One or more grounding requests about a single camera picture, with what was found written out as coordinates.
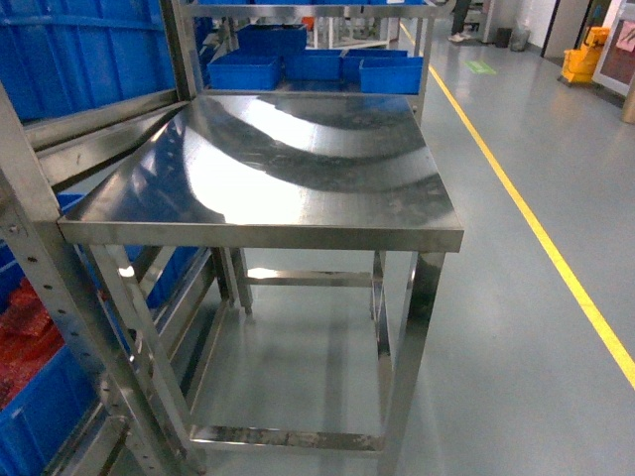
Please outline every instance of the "reflective metal surface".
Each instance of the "reflective metal surface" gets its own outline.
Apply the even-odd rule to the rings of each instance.
[[[172,104],[38,152],[49,184],[55,186],[92,169],[106,167],[143,145],[185,105]]]
[[[65,219],[75,243],[458,251],[405,98],[200,96]]]
[[[247,274],[251,285],[260,286],[327,286],[334,288],[370,288],[370,273],[337,271],[269,270],[253,268]]]
[[[195,17],[366,17],[441,18],[449,15],[454,0],[429,5],[188,5],[184,16]]]
[[[79,112],[59,119],[41,121],[25,127],[25,134],[36,151],[76,139],[84,134],[141,116],[178,101],[173,89],[154,92],[109,106]]]
[[[320,449],[346,452],[349,456],[357,458],[378,457],[384,446],[381,436],[369,434],[285,431],[231,426],[195,426],[191,432],[191,441],[203,447],[227,451],[253,451],[266,448],[286,452],[308,452]]]

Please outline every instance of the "person's foot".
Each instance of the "person's foot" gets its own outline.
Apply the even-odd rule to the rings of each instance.
[[[465,41],[465,38],[462,36],[461,33],[455,33],[451,37],[447,37],[447,39],[450,40],[453,43],[460,43],[460,42]]]

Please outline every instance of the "blue plastic bin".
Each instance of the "blue plastic bin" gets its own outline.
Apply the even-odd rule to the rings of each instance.
[[[214,89],[272,90],[280,82],[278,57],[226,55],[207,65]]]
[[[361,92],[417,94],[423,58],[369,58],[361,62]]]
[[[11,253],[11,250],[6,243],[3,240],[0,240],[0,268],[8,265],[13,260],[15,260],[13,253]]]
[[[9,294],[20,286],[24,272],[17,261],[0,268],[0,313],[7,310]]]
[[[341,60],[342,77],[346,82],[359,82],[359,64],[365,58],[404,58],[405,50],[348,50]]]
[[[306,25],[247,25],[238,30],[238,44],[250,55],[295,55],[307,47]]]
[[[0,476],[37,476],[96,395],[63,347],[0,413]]]
[[[289,80],[337,81],[341,79],[341,50],[305,50],[285,57]]]
[[[174,87],[158,0],[0,0],[0,80],[22,120]]]

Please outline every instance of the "gray epoxy floor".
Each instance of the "gray epoxy floor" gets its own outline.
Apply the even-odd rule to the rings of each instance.
[[[450,45],[446,30],[440,22],[433,67],[635,353],[635,126],[592,92],[556,82],[553,64],[527,52]],[[466,60],[484,60],[497,74],[473,74]],[[432,78],[424,133],[465,238],[445,261],[398,474],[635,474],[635,392]],[[365,253],[247,257],[251,267],[371,265]],[[392,318],[407,265],[407,255],[389,254]],[[280,304],[284,311],[275,312]],[[284,297],[261,288],[254,308],[255,321],[231,321],[224,345],[237,377],[210,388],[215,422],[377,424],[366,296],[298,288]],[[248,339],[253,352],[237,352],[231,339]],[[373,474],[368,461],[319,457],[222,454],[210,463],[215,476]]]

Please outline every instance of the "shelf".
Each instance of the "shelf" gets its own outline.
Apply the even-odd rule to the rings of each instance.
[[[235,96],[235,95],[245,95],[245,94],[258,94],[258,95],[270,95],[270,94],[281,94],[281,95],[306,95],[310,93],[311,95],[334,95],[334,94],[345,94],[347,96],[395,96],[395,97],[407,97],[407,98],[417,98],[417,94],[382,94],[382,93],[373,93],[373,92],[361,92],[359,88],[359,83],[348,83],[348,82],[340,82],[340,81],[287,81],[283,79],[278,84],[276,89],[271,91],[261,91],[261,90],[253,90],[253,91],[245,91],[243,89],[207,89],[201,95],[206,96]]]
[[[436,5],[187,5],[185,17],[361,17],[439,18],[448,4]]]
[[[405,97],[202,95],[60,221],[72,243],[458,251]]]

